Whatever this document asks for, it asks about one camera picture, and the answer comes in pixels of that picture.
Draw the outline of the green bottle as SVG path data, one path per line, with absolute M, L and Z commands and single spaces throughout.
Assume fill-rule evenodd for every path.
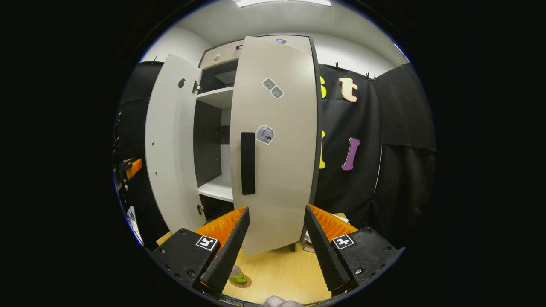
M 229 280 L 234 284 L 245 285 L 248 283 L 246 275 L 239 266 L 233 266 L 229 275 Z

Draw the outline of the white cabinet door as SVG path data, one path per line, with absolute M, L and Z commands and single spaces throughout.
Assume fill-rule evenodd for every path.
M 145 121 L 145 158 L 151 189 L 169 231 L 195 231 L 199 212 L 194 120 L 201 69 L 169 54 L 156 78 Z
M 246 255 L 299 241 L 314 186 L 317 128 L 313 55 L 247 36 L 236 70 L 229 141 L 234 204 L 250 211 Z M 241 192 L 241 132 L 255 133 L 251 195 Z

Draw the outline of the white cabinet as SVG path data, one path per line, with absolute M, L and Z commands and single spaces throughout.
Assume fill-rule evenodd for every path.
M 276 35 L 297 35 L 297 34 L 276 34 Z M 319 96 L 319 66 L 317 52 L 314 39 L 309 35 L 313 43 L 312 55 L 315 62 L 315 72 L 317 81 L 317 134 L 318 141 L 321 121 L 321 105 Z M 202 75 L 198 84 L 195 85 L 197 95 L 206 93 L 207 91 L 223 89 L 225 87 L 234 87 L 238 60 L 226 62 L 215 67 L 207 68 L 202 71 Z M 226 109 L 218 109 L 209 104 L 197 101 L 195 107 L 194 120 L 194 160 L 195 172 L 197 177 L 197 187 L 211 181 L 215 177 L 228 173 L 231 175 L 230 164 L 230 119 L 232 107 Z M 318 173 L 319 173 L 319 152 L 316 154 L 316 169 L 314 171 L 314 186 L 312 189 L 312 197 L 308 204 L 312 204 L 315 199 Z M 299 239 L 303 239 L 305 226 L 302 230 L 302 235 Z M 295 243 L 291 243 L 290 248 L 294 249 Z

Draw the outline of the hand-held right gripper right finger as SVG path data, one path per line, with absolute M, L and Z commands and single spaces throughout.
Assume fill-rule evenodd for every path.
M 356 229 L 316 206 L 306 205 L 309 233 L 332 295 L 361 291 L 388 272 L 404 254 L 371 227 Z

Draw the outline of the black backdrop cloth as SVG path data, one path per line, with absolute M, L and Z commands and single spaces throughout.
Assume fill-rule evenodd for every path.
M 121 94 L 118 161 L 145 160 L 145 120 L 162 62 L 143 62 L 133 70 Z M 432 115 L 411 64 L 375 80 L 357 72 L 319 64 L 322 90 L 322 141 L 325 167 L 319 171 L 314 206 L 343 212 L 356 227 L 371 226 L 396 246 L 405 246 L 411 229 L 429 202 L 436 168 Z M 358 85 L 357 102 L 343 99 L 339 78 Z M 349 138 L 360 140 L 354 168 L 344 171 Z M 152 194 L 146 163 L 129 184 L 125 211 L 134 206 L 144 246 L 169 232 Z

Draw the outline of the white cabinet shelf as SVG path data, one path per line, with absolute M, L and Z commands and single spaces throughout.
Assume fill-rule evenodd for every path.
M 201 195 L 226 202 L 233 202 L 231 175 L 228 173 L 223 173 L 215 177 L 201 187 L 198 187 L 197 190 Z
M 211 90 L 197 96 L 197 101 L 209 104 L 218 109 L 226 109 L 232 106 L 233 86 L 223 89 Z

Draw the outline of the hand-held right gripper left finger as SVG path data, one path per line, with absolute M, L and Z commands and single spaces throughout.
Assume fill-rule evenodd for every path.
M 249 225 L 249 208 L 242 206 L 195 231 L 177 230 L 150 255 L 180 284 L 210 295 L 220 295 Z

